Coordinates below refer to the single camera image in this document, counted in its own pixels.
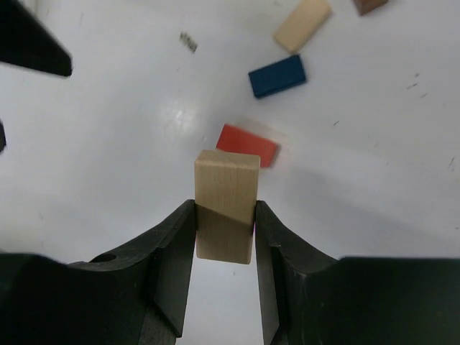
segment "block top face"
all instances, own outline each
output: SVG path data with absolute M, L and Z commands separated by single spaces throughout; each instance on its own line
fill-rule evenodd
M 214 149 L 204 149 L 195 161 L 196 165 L 211 165 L 236 167 L 244 169 L 259 169 L 260 157 L 242 153 L 223 152 Z

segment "beige block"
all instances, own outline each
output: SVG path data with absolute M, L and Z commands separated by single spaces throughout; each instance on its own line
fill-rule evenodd
M 260 157 L 204 150 L 195 161 L 196 252 L 249 264 Z
M 326 0 L 302 0 L 273 34 L 275 41 L 294 54 L 331 15 Z

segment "tan wooden block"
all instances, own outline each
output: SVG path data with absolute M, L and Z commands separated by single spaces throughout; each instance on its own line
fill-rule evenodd
M 331 15 L 326 0 L 302 0 L 273 34 L 275 41 L 294 54 Z
M 249 264 L 260 157 L 204 150 L 195 161 L 196 253 Z

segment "block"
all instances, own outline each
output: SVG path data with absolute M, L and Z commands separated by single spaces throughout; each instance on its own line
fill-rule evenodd
M 260 158 L 204 150 L 195 161 L 196 254 L 249 264 Z
M 377 7 L 385 5 L 387 2 L 388 0 L 354 0 L 354 4 L 356 5 L 360 16 L 364 16 L 366 13 L 375 10 Z
M 263 98 L 274 93 L 307 82 L 299 55 L 249 72 L 252 92 L 255 98 Z
M 302 0 L 273 34 L 275 41 L 294 54 L 331 15 L 326 0 Z
M 239 127 L 225 124 L 216 149 L 259 156 L 260 167 L 269 167 L 278 150 L 278 144 Z

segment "white surface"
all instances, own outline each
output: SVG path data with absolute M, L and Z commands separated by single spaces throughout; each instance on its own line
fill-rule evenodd
M 40 0 L 75 70 L 0 68 L 0 247 L 73 262 L 142 233 L 229 122 L 276 131 L 259 198 L 327 254 L 458 256 L 460 3 L 330 2 L 309 83 L 258 101 L 247 72 L 287 56 L 271 34 L 295 0 Z M 254 260 L 195 260 L 178 343 L 262 343 Z

